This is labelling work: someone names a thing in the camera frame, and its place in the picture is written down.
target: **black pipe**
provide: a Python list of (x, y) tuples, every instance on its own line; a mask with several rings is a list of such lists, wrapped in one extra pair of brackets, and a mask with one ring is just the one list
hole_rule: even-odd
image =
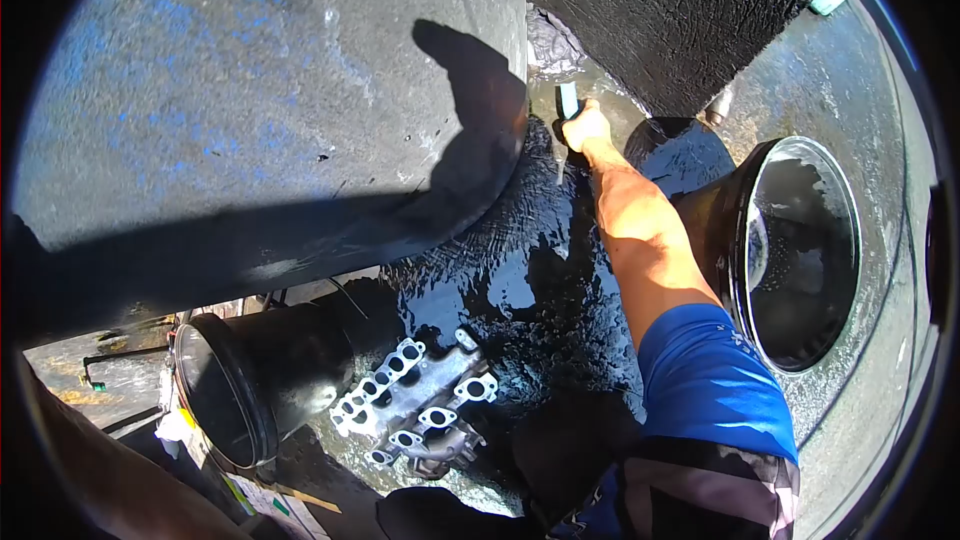
[(347, 337), (309, 303), (227, 319), (199, 314), (176, 331), (174, 359), (187, 410), (241, 468), (276, 457), (354, 374)]
[(809, 138), (762, 142), (731, 174), (680, 198), (703, 277), (740, 331), (785, 372), (834, 346), (858, 292), (857, 207)]

